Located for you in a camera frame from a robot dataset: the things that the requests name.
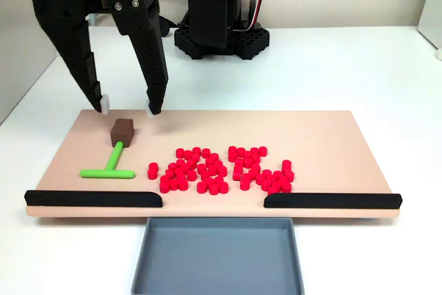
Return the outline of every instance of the red cylindrical block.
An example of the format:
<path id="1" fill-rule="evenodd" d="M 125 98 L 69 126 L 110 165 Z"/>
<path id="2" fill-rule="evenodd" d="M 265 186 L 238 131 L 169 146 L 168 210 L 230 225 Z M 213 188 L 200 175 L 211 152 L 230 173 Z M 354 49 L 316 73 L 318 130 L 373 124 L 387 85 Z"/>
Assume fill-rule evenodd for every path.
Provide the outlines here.
<path id="1" fill-rule="evenodd" d="M 289 169 L 291 169 L 291 161 L 290 160 L 283 160 L 282 161 L 282 167 L 283 168 L 289 168 Z"/>
<path id="2" fill-rule="evenodd" d="M 220 192 L 220 188 L 218 186 L 218 183 L 213 183 L 209 185 L 209 193 L 211 195 L 217 195 Z"/>
<path id="3" fill-rule="evenodd" d="M 238 154 L 239 158 L 243 158 L 245 152 L 246 152 L 246 149 L 244 149 L 244 148 L 237 148 L 236 149 L 236 153 Z"/>
<path id="4" fill-rule="evenodd" d="M 210 149 L 202 149 L 202 150 L 201 150 L 201 156 L 202 156 L 203 158 L 208 158 L 208 157 L 210 157 Z"/>
<path id="5" fill-rule="evenodd" d="M 192 160 L 195 160 L 195 162 L 199 162 L 200 161 L 200 155 L 198 155 L 197 153 L 194 153 L 192 155 Z"/>
<path id="6" fill-rule="evenodd" d="M 250 189 L 250 179 L 249 178 L 241 179 L 240 188 L 241 188 L 241 190 L 249 190 Z"/>
<path id="7" fill-rule="evenodd" d="M 281 188 L 283 193 L 291 193 L 291 183 L 290 182 L 284 182 L 282 184 Z"/>
<path id="8" fill-rule="evenodd" d="M 189 166 L 189 169 L 196 169 L 196 161 L 193 159 L 189 159 L 187 165 Z"/>
<path id="9" fill-rule="evenodd" d="M 265 157 L 267 155 L 267 148 L 265 146 L 261 146 L 259 148 L 260 156 Z"/>
<path id="10" fill-rule="evenodd" d="M 256 174 L 256 184 L 261 185 L 264 180 L 265 176 L 263 174 Z"/>
<path id="11" fill-rule="evenodd" d="M 271 195 L 273 193 L 279 193 L 279 190 L 278 190 L 278 188 L 272 186 L 269 188 L 268 192 L 269 192 L 269 195 Z"/>
<path id="12" fill-rule="evenodd" d="M 198 155 L 198 157 L 201 156 L 201 148 L 199 148 L 197 146 L 192 149 L 192 152 L 193 152 L 194 155 L 195 154 Z"/>
<path id="13" fill-rule="evenodd" d="M 184 159 L 185 159 L 185 160 L 189 160 L 189 159 L 192 158 L 192 155 L 193 155 L 193 152 L 192 152 L 191 150 L 186 150 L 186 151 L 184 152 Z"/>
<path id="14" fill-rule="evenodd" d="M 251 158 L 244 158 L 244 168 L 251 169 L 251 165 L 253 165 L 253 160 Z"/>
<path id="15" fill-rule="evenodd" d="M 237 157 L 238 157 L 238 154 L 236 152 L 229 153 L 229 161 L 230 162 L 235 162 Z"/>
<path id="16" fill-rule="evenodd" d="M 187 172 L 187 180 L 196 181 L 196 172 L 193 169 L 189 169 Z"/>
<path id="17" fill-rule="evenodd" d="M 225 166 L 218 167 L 218 175 L 222 177 L 227 176 L 227 167 Z"/>
<path id="18" fill-rule="evenodd" d="M 270 181 L 268 181 L 268 180 L 263 180 L 263 181 L 262 181 L 262 184 L 261 184 L 261 189 L 262 189 L 263 191 L 267 191 L 267 190 L 269 190 L 270 186 L 271 186 L 271 182 L 270 182 Z"/>
<path id="19" fill-rule="evenodd" d="M 220 193 L 228 193 L 229 192 L 229 185 L 227 184 L 227 182 L 221 182 L 218 185 L 219 191 Z"/>
<path id="20" fill-rule="evenodd" d="M 150 163 L 149 169 L 155 169 L 158 172 L 158 163 L 156 163 L 156 162 Z"/>
<path id="21" fill-rule="evenodd" d="M 233 180 L 240 181 L 241 180 L 241 173 L 240 172 L 233 172 Z"/>
<path id="22" fill-rule="evenodd" d="M 266 176 L 265 178 L 268 179 L 270 182 L 276 181 L 276 176 L 274 176 L 273 174 L 270 174 L 270 175 Z"/>
<path id="23" fill-rule="evenodd" d="M 181 148 L 177 149 L 176 156 L 177 158 L 184 158 L 184 149 Z"/>
<path id="24" fill-rule="evenodd" d="M 206 165 L 207 166 L 213 165 L 214 162 L 215 162 L 215 160 L 212 157 L 206 158 Z"/>
<path id="25" fill-rule="evenodd" d="M 168 193 L 169 192 L 169 183 L 161 182 L 160 183 L 160 193 Z"/>
<path id="26" fill-rule="evenodd" d="M 206 181 L 208 178 L 210 178 L 210 172 L 209 171 L 202 171 L 201 172 L 201 180 Z"/>
<path id="27" fill-rule="evenodd" d="M 213 164 L 214 164 L 215 166 L 217 166 L 217 167 L 221 167 L 221 166 L 222 166 L 222 161 L 221 161 L 221 160 L 215 160 L 215 161 L 213 162 Z"/>
<path id="28" fill-rule="evenodd" d="M 215 166 L 215 165 L 209 166 L 209 173 L 211 176 L 217 175 L 218 174 L 217 166 Z"/>
<path id="29" fill-rule="evenodd" d="M 169 180 L 169 189 L 170 190 L 177 190 L 178 189 L 178 180 L 177 179 Z"/>
<path id="30" fill-rule="evenodd" d="M 279 193 L 281 191 L 282 188 L 282 183 L 279 181 L 273 181 L 273 183 L 271 184 L 272 187 L 277 188 L 277 193 Z"/>
<path id="31" fill-rule="evenodd" d="M 158 177 L 158 171 L 156 169 L 149 169 L 147 171 L 147 177 L 149 180 L 154 180 Z"/>
<path id="32" fill-rule="evenodd" d="M 293 180 L 295 180 L 295 173 L 292 171 L 285 172 L 285 177 L 287 178 L 287 181 L 293 182 Z"/>
<path id="33" fill-rule="evenodd" d="M 263 176 L 267 177 L 268 175 L 271 175 L 271 171 L 269 169 L 265 169 L 262 171 Z"/>
<path id="34" fill-rule="evenodd" d="M 251 169 L 253 169 L 256 174 L 259 174 L 261 172 L 261 166 L 258 164 L 251 165 Z"/>
<path id="35" fill-rule="evenodd" d="M 261 162 L 261 157 L 260 155 L 256 154 L 256 155 L 251 155 L 251 159 L 253 160 L 254 164 L 259 164 Z"/>
<path id="36" fill-rule="evenodd" d="M 196 185 L 196 191 L 197 191 L 198 193 L 205 193 L 205 192 L 207 191 L 207 183 L 205 183 L 205 182 L 199 182 L 199 183 Z"/>
<path id="37" fill-rule="evenodd" d="M 181 191 L 185 191 L 189 188 L 189 183 L 186 179 L 181 179 L 178 181 L 178 188 L 180 188 Z"/>

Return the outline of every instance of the screw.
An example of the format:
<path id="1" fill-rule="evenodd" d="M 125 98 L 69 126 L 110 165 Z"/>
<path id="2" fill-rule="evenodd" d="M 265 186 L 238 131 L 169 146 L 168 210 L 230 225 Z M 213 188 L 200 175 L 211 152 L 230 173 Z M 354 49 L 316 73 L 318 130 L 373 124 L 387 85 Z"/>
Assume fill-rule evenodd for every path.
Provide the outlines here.
<path id="1" fill-rule="evenodd" d="M 133 7 L 138 7 L 140 5 L 140 1 L 139 0 L 132 0 L 132 6 Z"/>
<path id="2" fill-rule="evenodd" d="M 122 3 L 120 3 L 119 1 L 117 1 L 113 7 L 114 7 L 114 9 L 117 10 L 118 12 L 119 12 L 120 10 L 123 9 L 123 5 L 122 5 Z"/>

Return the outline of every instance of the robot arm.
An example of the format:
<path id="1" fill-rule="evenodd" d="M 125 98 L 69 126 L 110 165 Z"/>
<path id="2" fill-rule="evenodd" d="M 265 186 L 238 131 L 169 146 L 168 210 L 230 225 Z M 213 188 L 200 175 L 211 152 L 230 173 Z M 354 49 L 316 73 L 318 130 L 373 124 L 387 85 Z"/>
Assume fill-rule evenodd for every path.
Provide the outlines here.
<path id="1" fill-rule="evenodd" d="M 110 12 L 119 32 L 132 41 L 148 86 L 149 108 L 153 114 L 161 112 L 168 77 L 158 0 L 32 1 L 40 26 L 63 57 L 84 95 L 99 112 L 102 111 L 102 93 L 85 17 L 90 13 Z"/>

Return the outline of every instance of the red cylinder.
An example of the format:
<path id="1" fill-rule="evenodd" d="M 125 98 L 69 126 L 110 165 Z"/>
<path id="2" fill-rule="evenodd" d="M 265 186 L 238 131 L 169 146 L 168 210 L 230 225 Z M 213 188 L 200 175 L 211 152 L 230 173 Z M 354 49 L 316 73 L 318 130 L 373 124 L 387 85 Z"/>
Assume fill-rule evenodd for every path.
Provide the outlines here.
<path id="1" fill-rule="evenodd" d="M 199 148 L 197 146 L 192 149 L 192 152 L 193 152 L 194 155 L 195 154 L 198 155 L 198 157 L 201 156 L 201 148 Z"/>
<path id="2" fill-rule="evenodd" d="M 178 180 L 176 180 L 176 179 L 169 180 L 169 189 L 170 190 L 177 190 L 178 189 Z"/>
<path id="3" fill-rule="evenodd" d="M 256 154 L 256 155 L 251 155 L 251 159 L 253 160 L 254 164 L 259 164 L 261 162 L 261 157 L 260 155 Z"/>
<path id="4" fill-rule="evenodd" d="M 189 188 L 189 183 L 186 179 L 181 179 L 178 181 L 178 188 L 180 188 L 181 191 L 186 191 Z"/>
<path id="5" fill-rule="evenodd" d="M 207 191 L 207 183 L 205 183 L 205 182 L 199 182 L 199 183 L 196 185 L 196 191 L 197 191 L 198 193 L 205 193 L 205 192 Z"/>
<path id="6" fill-rule="evenodd" d="M 209 185 L 209 193 L 211 195 L 217 195 L 220 192 L 220 188 L 218 186 L 218 183 L 213 183 Z"/>
<path id="7" fill-rule="evenodd" d="M 225 166 L 218 167 L 218 175 L 222 177 L 227 176 L 227 167 Z"/>
<path id="8" fill-rule="evenodd" d="M 169 192 L 169 183 L 161 182 L 160 183 L 160 193 L 168 193 Z"/>
<path id="9" fill-rule="evenodd" d="M 271 182 L 266 179 L 266 180 L 262 181 L 261 189 L 263 191 L 267 191 L 267 190 L 269 190 L 270 186 L 271 186 Z"/>
<path id="10" fill-rule="evenodd" d="M 176 156 L 177 158 L 184 158 L 184 149 L 181 148 L 177 149 Z"/>
<path id="11" fill-rule="evenodd" d="M 244 168 L 251 169 L 251 165 L 253 165 L 253 160 L 251 158 L 244 158 Z"/>
<path id="12" fill-rule="evenodd" d="M 154 180 L 158 177 L 158 171 L 156 169 L 149 169 L 147 171 L 147 178 L 149 180 Z"/>
<path id="13" fill-rule="evenodd" d="M 215 165 L 209 166 L 209 173 L 211 176 L 214 176 L 218 173 L 218 168 Z"/>
<path id="14" fill-rule="evenodd" d="M 272 186 L 269 188 L 268 192 L 269 192 L 269 195 L 271 195 L 273 193 L 279 193 L 279 190 L 278 190 L 278 188 L 275 188 Z"/>
<path id="15" fill-rule="evenodd" d="M 292 171 L 285 172 L 285 177 L 287 178 L 287 181 L 293 182 L 293 180 L 295 180 L 295 173 Z"/>
<path id="16" fill-rule="evenodd" d="M 239 158 L 243 158 L 245 152 L 246 152 L 246 149 L 244 149 L 244 148 L 237 148 L 236 149 L 236 153 L 238 154 Z"/>
<path id="17" fill-rule="evenodd" d="M 193 169 L 190 169 L 187 172 L 187 180 L 188 181 L 196 181 L 196 172 Z"/>
<path id="18" fill-rule="evenodd" d="M 291 183 L 290 182 L 284 182 L 282 184 L 281 188 L 283 193 L 291 193 Z"/>
<path id="19" fill-rule="evenodd" d="M 229 161 L 230 162 L 235 162 L 237 157 L 238 157 L 238 154 L 236 152 L 229 153 Z"/>
<path id="20" fill-rule="evenodd" d="M 271 171 L 269 169 L 265 169 L 262 171 L 263 176 L 267 177 L 268 175 L 271 175 Z"/>
<path id="21" fill-rule="evenodd" d="M 158 172 L 158 163 L 152 162 L 149 164 L 149 169 L 154 169 Z"/>
<path id="22" fill-rule="evenodd" d="M 227 182 L 221 182 L 218 185 L 218 189 L 219 189 L 220 193 L 228 193 L 229 192 L 229 185 L 227 184 Z"/>
<path id="23" fill-rule="evenodd" d="M 261 185 L 264 180 L 265 176 L 263 174 L 256 174 L 256 184 Z"/>
<path id="24" fill-rule="evenodd" d="M 265 146 L 261 146 L 259 148 L 260 156 L 265 157 L 267 155 L 267 148 Z"/>
<path id="25" fill-rule="evenodd" d="M 201 172 L 201 180 L 205 181 L 208 178 L 210 178 L 210 172 L 209 171 L 202 171 Z"/>
<path id="26" fill-rule="evenodd" d="M 203 158 L 208 158 L 208 157 L 210 157 L 210 149 L 202 149 L 202 150 L 201 150 L 201 156 L 202 156 Z"/>

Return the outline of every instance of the pink board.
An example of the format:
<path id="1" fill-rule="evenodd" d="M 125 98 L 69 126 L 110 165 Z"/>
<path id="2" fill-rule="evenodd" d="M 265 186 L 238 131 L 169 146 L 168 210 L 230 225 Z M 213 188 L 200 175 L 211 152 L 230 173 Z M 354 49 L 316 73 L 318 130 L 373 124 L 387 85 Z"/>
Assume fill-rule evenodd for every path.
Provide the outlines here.
<path id="1" fill-rule="evenodd" d="M 130 169 L 129 180 L 86 179 L 81 169 L 103 169 L 111 155 L 110 131 L 117 118 L 133 119 L 135 135 L 117 169 Z M 162 208 L 138 207 L 27 207 L 30 216 L 288 216 L 395 217 L 399 209 L 266 209 L 267 196 L 252 183 L 240 190 L 232 180 L 230 145 L 266 146 L 262 169 L 275 171 L 293 162 L 296 193 L 391 193 L 376 160 L 349 111 L 163 111 L 147 118 L 144 111 L 111 111 L 102 115 L 83 110 L 44 174 L 37 190 L 152 191 L 161 195 Z M 228 194 L 199 194 L 197 182 L 187 191 L 160 193 L 159 180 L 147 178 L 147 166 L 157 162 L 160 174 L 174 162 L 176 148 L 208 147 L 219 153 L 228 168 Z"/>

